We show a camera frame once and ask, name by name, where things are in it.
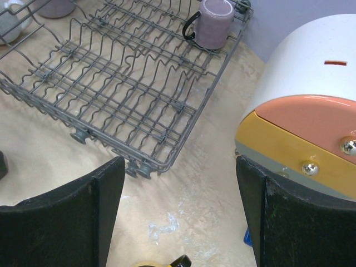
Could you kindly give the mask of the yellow mug black handle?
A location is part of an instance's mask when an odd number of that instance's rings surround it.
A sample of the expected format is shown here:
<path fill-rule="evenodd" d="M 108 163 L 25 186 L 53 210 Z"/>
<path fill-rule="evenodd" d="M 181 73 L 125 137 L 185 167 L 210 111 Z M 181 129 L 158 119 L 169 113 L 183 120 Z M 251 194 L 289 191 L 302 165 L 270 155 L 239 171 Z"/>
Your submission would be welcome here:
<path fill-rule="evenodd" d="M 136 267 L 191 267 L 192 261 L 186 254 L 183 254 L 170 263 L 163 263 L 163 262 L 159 262 L 157 260 L 144 260 L 144 261 L 134 264 L 133 266 L 136 266 Z"/>

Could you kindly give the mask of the purple mug black handle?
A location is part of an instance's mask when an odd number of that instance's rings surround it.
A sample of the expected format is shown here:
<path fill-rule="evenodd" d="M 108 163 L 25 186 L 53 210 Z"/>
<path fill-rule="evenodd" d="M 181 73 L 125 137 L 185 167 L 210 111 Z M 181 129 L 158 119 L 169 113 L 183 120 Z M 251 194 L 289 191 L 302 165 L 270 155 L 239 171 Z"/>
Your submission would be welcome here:
<path fill-rule="evenodd" d="M 235 10 L 226 0 L 203 0 L 184 24 L 183 38 L 207 50 L 218 50 L 227 42 Z"/>

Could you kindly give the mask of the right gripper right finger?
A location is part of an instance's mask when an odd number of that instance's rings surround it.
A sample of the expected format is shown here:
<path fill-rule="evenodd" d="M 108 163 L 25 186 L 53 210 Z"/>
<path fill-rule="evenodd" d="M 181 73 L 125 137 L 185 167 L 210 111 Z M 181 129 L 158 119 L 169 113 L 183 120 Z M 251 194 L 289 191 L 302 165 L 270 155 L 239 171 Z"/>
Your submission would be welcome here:
<path fill-rule="evenodd" d="M 355 202 L 275 174 L 248 157 L 236 176 L 257 266 L 355 266 Z"/>

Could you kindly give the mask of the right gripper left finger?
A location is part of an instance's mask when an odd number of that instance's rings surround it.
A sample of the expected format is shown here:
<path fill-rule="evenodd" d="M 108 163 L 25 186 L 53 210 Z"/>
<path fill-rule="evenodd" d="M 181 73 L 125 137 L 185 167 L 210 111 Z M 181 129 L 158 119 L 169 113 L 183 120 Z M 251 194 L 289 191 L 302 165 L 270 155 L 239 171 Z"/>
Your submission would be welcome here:
<path fill-rule="evenodd" d="M 1 266 L 106 266 L 124 180 L 118 156 L 49 192 L 1 206 Z"/>

